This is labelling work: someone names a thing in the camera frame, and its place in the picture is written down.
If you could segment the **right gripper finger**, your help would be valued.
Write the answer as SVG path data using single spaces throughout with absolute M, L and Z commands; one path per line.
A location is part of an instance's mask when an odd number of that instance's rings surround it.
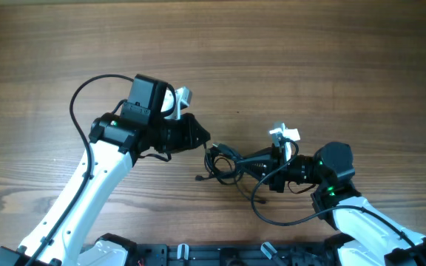
M 268 147 L 259 151 L 256 151 L 253 154 L 247 155 L 243 157 L 242 159 L 239 159 L 236 161 L 236 164 L 242 165 L 250 165 L 250 164 L 256 164 L 256 163 L 262 163 L 267 164 L 270 161 L 272 161 L 272 152 L 273 148 Z
M 240 164 L 240 167 L 244 172 L 258 181 L 261 181 L 261 179 L 271 172 L 271 167 L 265 163 L 246 163 Z

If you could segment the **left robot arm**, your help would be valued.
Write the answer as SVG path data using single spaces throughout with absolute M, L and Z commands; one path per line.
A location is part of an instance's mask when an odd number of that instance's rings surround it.
M 18 248 L 0 247 L 0 265 L 136 265 L 135 242 L 107 233 L 84 249 L 84 241 L 109 195 L 137 160 L 168 162 L 172 155 L 205 146 L 210 134 L 195 116 L 182 113 L 191 92 L 145 75 L 130 78 L 129 97 L 96 118 L 82 134 L 85 152 L 45 217 Z

